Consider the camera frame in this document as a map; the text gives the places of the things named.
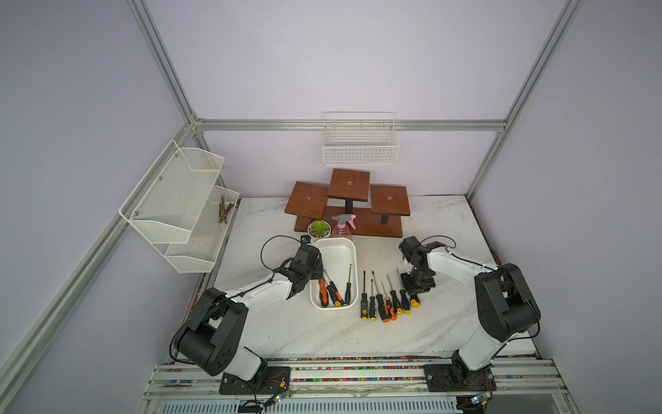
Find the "white plastic storage box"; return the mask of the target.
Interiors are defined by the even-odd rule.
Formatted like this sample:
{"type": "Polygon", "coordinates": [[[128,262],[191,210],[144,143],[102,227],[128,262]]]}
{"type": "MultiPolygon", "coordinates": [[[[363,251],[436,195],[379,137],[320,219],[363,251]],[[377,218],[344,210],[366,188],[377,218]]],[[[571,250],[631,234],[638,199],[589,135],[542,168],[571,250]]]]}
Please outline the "white plastic storage box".
{"type": "Polygon", "coordinates": [[[322,308],[319,300],[319,283],[312,281],[310,285],[310,301],[312,305],[322,312],[336,312],[342,308],[356,308],[360,302],[360,281],[358,275],[357,252],[354,243],[350,239],[343,237],[325,238],[314,242],[314,246],[321,251],[324,271],[327,271],[334,284],[338,288],[343,300],[345,297],[345,288],[348,281],[348,268],[353,264],[352,278],[352,302],[351,305],[335,307],[332,300],[329,300],[329,306],[322,308]]]}

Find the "black handle long screwdriver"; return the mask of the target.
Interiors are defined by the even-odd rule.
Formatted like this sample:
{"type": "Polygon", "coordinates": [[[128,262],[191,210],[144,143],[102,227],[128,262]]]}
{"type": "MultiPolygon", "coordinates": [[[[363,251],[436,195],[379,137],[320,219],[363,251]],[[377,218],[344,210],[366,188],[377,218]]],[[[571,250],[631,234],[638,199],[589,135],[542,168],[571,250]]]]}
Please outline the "black handle long screwdriver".
{"type": "Polygon", "coordinates": [[[352,278],[353,278],[353,264],[348,268],[348,281],[345,288],[344,302],[346,305],[351,305],[352,302],[352,278]]]}

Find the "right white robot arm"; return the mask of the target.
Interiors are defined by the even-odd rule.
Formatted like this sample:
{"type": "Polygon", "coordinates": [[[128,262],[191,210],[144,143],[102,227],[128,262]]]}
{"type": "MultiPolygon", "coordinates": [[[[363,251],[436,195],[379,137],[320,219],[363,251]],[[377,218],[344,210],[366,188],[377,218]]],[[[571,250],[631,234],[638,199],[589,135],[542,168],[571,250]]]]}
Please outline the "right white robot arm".
{"type": "Polygon", "coordinates": [[[509,342],[540,325],[540,308],[516,265],[476,262],[459,256],[444,243],[424,244],[415,236],[403,239],[398,248],[410,267],[401,275],[409,297],[436,287],[437,275],[448,276],[475,293],[479,327],[453,352],[455,373],[465,375],[487,368],[509,342]]]}

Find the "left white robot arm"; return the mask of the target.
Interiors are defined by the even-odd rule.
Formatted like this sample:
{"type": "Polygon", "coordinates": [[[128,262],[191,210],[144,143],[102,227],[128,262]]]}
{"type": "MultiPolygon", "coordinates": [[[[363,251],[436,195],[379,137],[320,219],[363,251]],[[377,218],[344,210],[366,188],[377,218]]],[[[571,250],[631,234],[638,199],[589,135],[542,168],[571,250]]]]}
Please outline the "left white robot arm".
{"type": "Polygon", "coordinates": [[[250,316],[301,293],[312,280],[322,279],[320,250],[302,244],[265,279],[238,290],[223,292],[210,288],[199,298],[193,314],[172,338],[170,350],[210,376],[232,375],[261,386],[267,378],[267,361],[241,345],[250,316]]]}

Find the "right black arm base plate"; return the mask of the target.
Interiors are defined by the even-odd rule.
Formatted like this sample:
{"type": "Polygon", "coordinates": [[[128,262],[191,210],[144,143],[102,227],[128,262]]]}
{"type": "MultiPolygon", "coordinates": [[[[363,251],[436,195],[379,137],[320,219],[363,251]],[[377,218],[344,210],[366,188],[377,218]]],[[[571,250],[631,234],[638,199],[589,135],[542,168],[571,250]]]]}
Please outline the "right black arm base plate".
{"type": "Polygon", "coordinates": [[[423,372],[431,393],[480,393],[497,389],[489,367],[470,371],[452,364],[429,364],[423,367],[423,372]]]}

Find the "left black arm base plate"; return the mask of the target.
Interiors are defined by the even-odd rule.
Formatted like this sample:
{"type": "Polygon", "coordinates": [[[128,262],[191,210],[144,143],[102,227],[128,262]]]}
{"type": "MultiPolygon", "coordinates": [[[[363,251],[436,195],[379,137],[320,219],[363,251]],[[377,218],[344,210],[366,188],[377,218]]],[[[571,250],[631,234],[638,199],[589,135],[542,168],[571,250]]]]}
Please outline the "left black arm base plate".
{"type": "Polygon", "coordinates": [[[245,381],[236,375],[223,374],[220,395],[273,395],[285,391],[290,384],[291,367],[274,366],[263,362],[257,373],[245,381]]]}

